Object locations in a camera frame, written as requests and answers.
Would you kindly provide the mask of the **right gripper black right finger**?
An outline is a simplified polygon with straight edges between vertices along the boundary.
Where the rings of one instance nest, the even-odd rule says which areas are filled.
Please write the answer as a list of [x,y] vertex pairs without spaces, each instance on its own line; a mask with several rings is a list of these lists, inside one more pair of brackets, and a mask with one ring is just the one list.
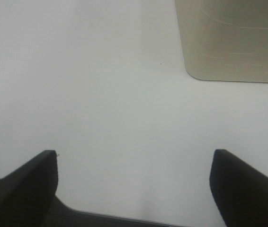
[[268,227],[268,177],[231,152],[214,152],[210,190],[228,227]]

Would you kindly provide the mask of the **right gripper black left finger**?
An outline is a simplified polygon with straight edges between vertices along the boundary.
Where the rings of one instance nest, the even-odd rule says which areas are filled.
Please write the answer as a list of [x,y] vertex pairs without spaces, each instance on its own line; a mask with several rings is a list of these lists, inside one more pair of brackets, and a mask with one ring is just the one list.
[[57,154],[45,150],[0,179],[0,227],[42,225],[58,185]]

